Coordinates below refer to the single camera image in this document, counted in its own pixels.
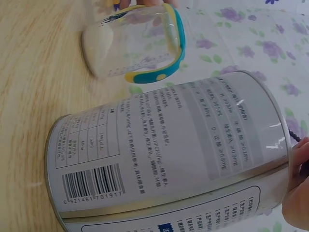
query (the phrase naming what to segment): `milk powder can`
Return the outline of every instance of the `milk powder can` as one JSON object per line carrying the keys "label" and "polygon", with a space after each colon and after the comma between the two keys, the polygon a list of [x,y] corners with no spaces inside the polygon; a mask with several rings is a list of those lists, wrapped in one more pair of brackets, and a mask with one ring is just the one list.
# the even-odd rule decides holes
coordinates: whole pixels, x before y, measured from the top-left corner
{"label": "milk powder can", "polygon": [[274,97],[237,71],[60,118],[46,181],[70,232],[213,231],[279,205],[291,155]]}

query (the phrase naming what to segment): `barcode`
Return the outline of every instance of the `barcode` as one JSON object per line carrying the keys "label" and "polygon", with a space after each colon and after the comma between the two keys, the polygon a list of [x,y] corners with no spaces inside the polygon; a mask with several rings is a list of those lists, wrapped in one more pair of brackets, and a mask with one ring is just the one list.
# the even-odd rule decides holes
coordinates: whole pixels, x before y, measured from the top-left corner
{"label": "barcode", "polygon": [[62,181],[68,200],[88,196],[94,198],[96,195],[117,191],[126,193],[118,163],[65,174]]}

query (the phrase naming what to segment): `finger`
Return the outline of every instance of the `finger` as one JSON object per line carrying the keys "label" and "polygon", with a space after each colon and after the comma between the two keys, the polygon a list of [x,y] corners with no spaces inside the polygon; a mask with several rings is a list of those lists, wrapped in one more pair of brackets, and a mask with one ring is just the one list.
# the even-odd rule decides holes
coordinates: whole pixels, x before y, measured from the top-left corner
{"label": "finger", "polygon": [[172,4],[174,7],[178,7],[178,0],[164,0],[164,2]]}
{"label": "finger", "polygon": [[120,1],[120,10],[129,7],[129,5],[131,4],[131,0],[121,0]]}
{"label": "finger", "polygon": [[309,160],[309,142],[293,151],[293,166],[297,167]]}
{"label": "finger", "polygon": [[309,137],[303,138],[301,141],[299,141],[298,144],[295,145],[294,148],[300,148],[302,145],[306,144],[307,142],[309,142]]}
{"label": "finger", "polygon": [[282,203],[284,219],[294,227],[309,230],[309,178],[291,191]]}
{"label": "finger", "polygon": [[161,0],[144,0],[145,6],[158,6],[161,5]]}

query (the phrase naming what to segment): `can rim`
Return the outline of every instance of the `can rim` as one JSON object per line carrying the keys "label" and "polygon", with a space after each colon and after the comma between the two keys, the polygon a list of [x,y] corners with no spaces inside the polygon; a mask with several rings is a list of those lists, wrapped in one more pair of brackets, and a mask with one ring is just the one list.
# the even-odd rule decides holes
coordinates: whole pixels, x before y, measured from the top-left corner
{"label": "can rim", "polygon": [[57,123],[63,119],[64,117],[66,117],[68,115],[64,115],[64,116],[61,116],[60,118],[58,118],[52,125],[51,129],[49,130],[48,132],[48,135],[47,135],[47,138],[46,138],[46,143],[45,143],[45,150],[44,150],[44,177],[45,177],[45,185],[46,185],[46,188],[47,188],[47,193],[48,193],[48,198],[49,198],[49,202],[51,203],[52,205],[52,208],[53,208],[53,211],[54,211],[54,214],[56,216],[56,218],[58,219],[61,227],[63,228],[64,231],[68,232],[69,229],[67,228],[66,224],[64,223],[63,219],[61,218],[60,216],[60,213],[54,203],[54,198],[53,198],[53,194],[52,194],[52,191],[51,191],[51,186],[50,186],[50,181],[49,181],[49,173],[48,173],[48,148],[49,148],[49,143],[50,143],[50,137],[57,125]]}
{"label": "can rim", "polygon": [[281,109],[280,109],[280,107],[277,103],[277,100],[274,97],[274,95],[271,93],[270,89],[261,80],[259,80],[259,78],[257,78],[257,76],[254,73],[247,71],[247,70],[238,70],[236,72],[245,73],[245,74],[249,75],[261,86],[261,88],[265,91],[265,93],[268,95],[269,99],[271,100],[271,103],[273,104],[273,106],[274,106],[274,108],[277,112],[278,118],[280,120],[281,127],[283,129],[283,134],[285,136],[285,144],[286,144],[287,153],[288,153],[287,154],[287,156],[288,156],[288,182],[287,182],[287,185],[286,185],[286,192],[285,192],[285,194],[282,198],[282,201],[283,201],[283,199],[285,198],[285,196],[287,195],[287,193],[289,191],[289,186],[290,186],[290,183],[291,183],[291,180],[292,180],[292,177],[293,177],[293,172],[292,172],[292,170],[293,170],[293,149],[292,149],[292,143],[291,143],[291,138],[290,138],[288,126],[286,124],[285,118],[283,117],[282,111],[281,111]]}

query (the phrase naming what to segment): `can label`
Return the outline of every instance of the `can label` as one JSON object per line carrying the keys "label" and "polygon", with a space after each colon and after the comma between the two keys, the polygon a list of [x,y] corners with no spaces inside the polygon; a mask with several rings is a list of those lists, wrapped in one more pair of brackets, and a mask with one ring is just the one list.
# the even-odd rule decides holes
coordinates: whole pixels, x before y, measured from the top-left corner
{"label": "can label", "polygon": [[67,224],[82,232],[197,232],[213,231],[253,216],[258,208],[260,188],[250,188],[188,208],[139,219],[97,224]]}
{"label": "can label", "polygon": [[61,119],[47,154],[51,192],[60,212],[201,194],[286,157],[284,139],[245,73],[168,87]]}

